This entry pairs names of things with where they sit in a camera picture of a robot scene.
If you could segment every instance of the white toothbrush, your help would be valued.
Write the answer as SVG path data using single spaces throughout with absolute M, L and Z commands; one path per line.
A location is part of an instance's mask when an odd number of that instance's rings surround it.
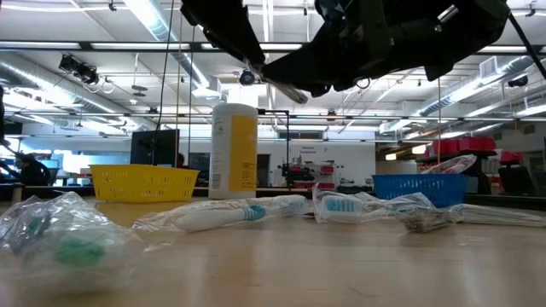
M 234 210 L 203 210 L 180 217 L 176 222 L 176 226 L 178 229 L 188 232 L 202 231 L 220 227 L 227 223 L 257 221 L 270 215 L 291 216 L 302 212 L 306 205 L 306 202 L 301 203 L 298 201 L 279 209 L 269 209 L 265 206 L 247 206 Z

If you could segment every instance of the white bottle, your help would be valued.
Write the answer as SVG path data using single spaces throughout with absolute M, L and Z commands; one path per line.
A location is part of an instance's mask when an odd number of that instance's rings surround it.
M 224 103 L 212 110 L 208 196 L 215 200 L 256 197 L 258 110 Z

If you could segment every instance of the ductwork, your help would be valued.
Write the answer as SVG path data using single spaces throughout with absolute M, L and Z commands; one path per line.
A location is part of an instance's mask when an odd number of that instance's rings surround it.
M 428 116 L 431 113 L 438 111 L 441 107 L 447 107 L 457 101 L 470 97 L 473 92 L 477 93 L 490 84 L 515 78 L 533 64 L 534 62 L 530 56 L 521 56 L 516 59 L 510 56 L 497 57 L 497 67 L 499 68 L 492 76 L 483 79 L 483 72 L 477 72 L 461 82 L 450 86 L 444 91 L 440 101 L 436 96 L 423 102 L 426 107 L 419 112 L 418 116 Z M 465 91 L 468 91 L 466 97 L 456 94 L 456 92 L 462 88 L 464 88 Z
M 493 56 L 480 65 L 479 72 L 443 90 L 440 100 L 438 96 L 434 96 L 423 102 L 426 107 L 413 113 L 412 116 L 428 116 L 440 108 L 452 105 L 484 90 L 491 84 L 516 78 L 533 64 L 530 56 L 521 56 L 516 59 L 510 56 Z M 401 119 L 381 124 L 380 133 L 402 129 L 409 123 L 411 120 Z
M 77 102 L 88 113 L 131 112 L 108 99 L 90 93 L 81 84 L 75 84 L 67 79 L 60 81 L 59 76 L 54 73 L 12 53 L 0 53 L 0 76 L 11 76 L 12 81 L 16 81 L 6 84 L 7 87 L 41 90 L 43 97 L 49 101 L 67 105 L 67 107 Z M 142 125 L 142 128 L 155 129 L 155 123 L 148 119 L 133 119 L 133 121 Z
M 163 15 L 163 9 L 156 0 L 124 0 L 125 5 L 142 22 L 157 41 L 167 42 L 169 38 L 169 20 Z M 171 42 L 178 43 L 178 35 L 171 31 Z M 210 83 L 203 72 L 191 61 L 188 54 L 170 54 L 180 63 L 182 69 L 192 76 L 192 84 L 197 88 L 208 88 Z

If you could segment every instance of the computer monitor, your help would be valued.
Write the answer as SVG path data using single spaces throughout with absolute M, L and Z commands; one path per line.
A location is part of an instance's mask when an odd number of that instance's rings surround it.
M 133 132 L 131 164 L 175 166 L 180 130 Z

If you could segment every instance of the toothbrush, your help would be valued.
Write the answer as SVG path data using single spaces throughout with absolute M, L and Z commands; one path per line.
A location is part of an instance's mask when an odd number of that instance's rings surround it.
M 352 196 L 328 195 L 321 200 L 318 216 L 321 219 L 341 222 L 359 223 L 363 201 Z
M 279 209 L 269 209 L 265 206 L 246 206 L 234 210 L 196 211 L 180 217 L 176 222 L 176 226 L 178 229 L 188 232 L 202 231 L 220 227 L 227 223 L 258 221 L 270 215 L 292 216 L 302 212 L 306 205 L 306 201 L 294 201 Z

